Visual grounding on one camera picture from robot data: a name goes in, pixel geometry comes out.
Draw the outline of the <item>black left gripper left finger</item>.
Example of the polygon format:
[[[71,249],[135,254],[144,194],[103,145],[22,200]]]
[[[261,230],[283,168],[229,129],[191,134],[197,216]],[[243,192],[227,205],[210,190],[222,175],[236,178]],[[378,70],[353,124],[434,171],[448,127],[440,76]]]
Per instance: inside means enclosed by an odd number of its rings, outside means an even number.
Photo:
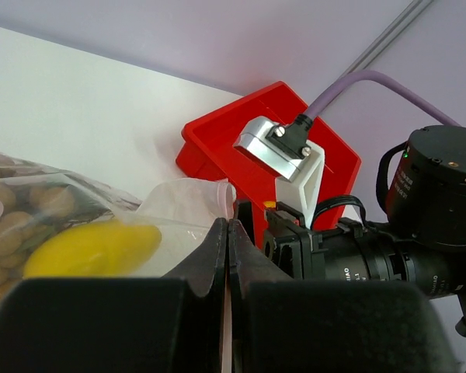
[[[37,278],[0,306],[0,372],[219,372],[228,223],[163,277]]]

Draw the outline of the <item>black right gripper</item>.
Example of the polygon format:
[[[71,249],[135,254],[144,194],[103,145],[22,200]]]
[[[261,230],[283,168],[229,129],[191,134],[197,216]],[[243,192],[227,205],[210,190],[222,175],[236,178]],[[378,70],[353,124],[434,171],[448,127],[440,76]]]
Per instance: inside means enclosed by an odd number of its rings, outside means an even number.
[[[360,219],[340,218],[335,228],[314,230],[312,225],[324,213],[337,207],[358,208]],[[235,248],[246,239],[253,243],[252,202],[235,202]],[[390,225],[366,219],[362,202],[351,195],[332,197],[320,203],[306,220],[300,211],[278,202],[266,210],[264,253],[285,274],[296,280],[407,281],[416,280],[409,249],[399,247],[401,239]]]

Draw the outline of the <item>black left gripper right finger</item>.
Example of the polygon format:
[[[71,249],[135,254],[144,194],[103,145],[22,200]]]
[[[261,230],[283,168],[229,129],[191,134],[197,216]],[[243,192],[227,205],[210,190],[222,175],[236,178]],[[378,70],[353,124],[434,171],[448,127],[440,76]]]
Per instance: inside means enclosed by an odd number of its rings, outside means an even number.
[[[401,281],[296,281],[228,224],[235,372],[455,372],[426,297]]]

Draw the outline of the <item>yellow fake mango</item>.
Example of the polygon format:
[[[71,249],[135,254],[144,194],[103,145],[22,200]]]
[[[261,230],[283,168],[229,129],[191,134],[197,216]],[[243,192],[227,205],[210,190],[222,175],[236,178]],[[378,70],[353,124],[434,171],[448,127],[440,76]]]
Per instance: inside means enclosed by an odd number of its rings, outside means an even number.
[[[26,261],[23,277],[131,274],[151,259],[161,241],[154,225],[125,225],[117,220],[79,225],[40,245]]]

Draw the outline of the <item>clear zip top bag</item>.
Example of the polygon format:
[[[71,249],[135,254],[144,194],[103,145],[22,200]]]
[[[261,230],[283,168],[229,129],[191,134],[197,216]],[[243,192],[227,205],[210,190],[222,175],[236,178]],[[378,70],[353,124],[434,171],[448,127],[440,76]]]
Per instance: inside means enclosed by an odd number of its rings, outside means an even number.
[[[30,163],[54,171],[58,180],[75,188],[77,211],[48,239],[69,228],[109,220],[154,225],[160,230],[162,241],[151,259],[131,274],[114,277],[160,277],[168,273],[202,243],[215,219],[233,215],[236,191],[225,180],[174,180],[156,186],[146,199],[139,200],[75,172]]]

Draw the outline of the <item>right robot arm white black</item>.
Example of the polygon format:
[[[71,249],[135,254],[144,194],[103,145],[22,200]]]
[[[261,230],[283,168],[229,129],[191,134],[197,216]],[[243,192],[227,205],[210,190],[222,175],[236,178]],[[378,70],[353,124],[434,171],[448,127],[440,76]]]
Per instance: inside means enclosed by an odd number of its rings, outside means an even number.
[[[456,295],[456,329],[466,337],[466,127],[424,127],[386,152],[376,199],[384,223],[369,221],[349,194],[317,203],[309,218],[277,202],[266,209],[260,252],[292,278],[343,281],[340,302],[363,304],[372,319],[394,317],[401,302],[371,281],[408,282],[429,298]]]

